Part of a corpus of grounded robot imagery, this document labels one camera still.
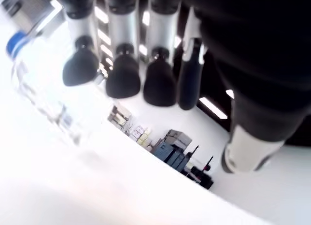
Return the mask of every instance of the blue bottle cap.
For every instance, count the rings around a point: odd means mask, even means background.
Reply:
[[[26,33],[19,31],[10,38],[6,45],[6,52],[10,55],[11,58],[15,59],[18,52],[24,47],[25,44],[29,42],[26,37]]]

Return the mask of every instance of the white cylindrical part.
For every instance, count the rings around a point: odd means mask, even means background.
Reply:
[[[233,173],[255,171],[265,163],[284,141],[268,142],[257,139],[237,125],[233,130],[231,142],[225,149],[225,163]]]
[[[134,47],[134,56],[138,59],[138,1],[135,10],[129,14],[117,15],[109,11],[108,15],[113,58],[117,57],[116,49],[119,45],[131,44]]]
[[[90,36],[94,44],[94,52],[100,59],[100,46],[98,41],[98,23],[95,17],[95,12],[88,15],[87,17],[81,19],[71,19],[65,14],[66,20],[68,22],[68,27],[70,30],[70,38],[72,44],[75,46],[76,40],[81,36]]]
[[[151,57],[154,48],[165,48],[170,52],[168,62],[173,64],[179,9],[172,15],[161,15],[153,11],[149,3],[149,13],[150,24],[147,31],[148,56]]]

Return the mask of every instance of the white wall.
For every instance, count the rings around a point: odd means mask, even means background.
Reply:
[[[183,111],[177,105],[169,108],[154,107],[147,104],[139,94],[120,103],[136,117],[135,124],[151,128],[149,137],[155,144],[159,138],[164,138],[170,129],[185,132],[193,141],[186,149],[192,152],[197,145],[199,149],[191,158],[196,167],[202,169],[208,160],[211,162],[212,173],[219,165],[221,152],[229,139],[229,134],[199,108]]]
[[[276,224],[311,221],[311,149],[283,147],[257,173],[213,174],[211,191],[258,217]]]

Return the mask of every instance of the fluorescent ceiling light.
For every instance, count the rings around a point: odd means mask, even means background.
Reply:
[[[150,13],[149,11],[145,11],[144,14],[142,15],[142,23],[145,24],[146,26],[149,26],[150,22]]]
[[[110,59],[110,58],[106,58],[106,62],[109,64],[109,65],[113,65],[113,62],[112,62],[112,60]]]
[[[181,42],[181,38],[179,36],[175,36],[174,47],[177,48]]]
[[[145,56],[147,55],[147,48],[142,44],[139,45],[139,51],[141,54],[143,54]]]
[[[105,52],[108,56],[112,57],[112,52],[104,45],[101,45],[101,49],[103,52]]]
[[[103,23],[109,22],[108,15],[97,6],[95,6],[95,16]]]
[[[54,10],[39,24],[36,28],[37,32],[40,32],[63,9],[63,6],[57,0],[51,0],[51,5]]]
[[[218,107],[216,107],[211,101],[209,101],[207,98],[201,98],[200,101],[208,107],[209,110],[211,110],[213,113],[216,114],[217,117],[219,117],[222,120],[228,119],[228,116],[223,113]]]
[[[111,40],[110,38],[101,30],[98,29],[98,36],[100,39],[102,39],[107,45],[111,45]]]
[[[227,93],[228,96],[230,96],[232,99],[234,99],[233,90],[226,90],[225,92]]]

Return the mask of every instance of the white tabletop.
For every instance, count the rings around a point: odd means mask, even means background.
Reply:
[[[85,148],[24,146],[1,163],[0,221],[10,225],[266,224],[187,179],[104,123]]]

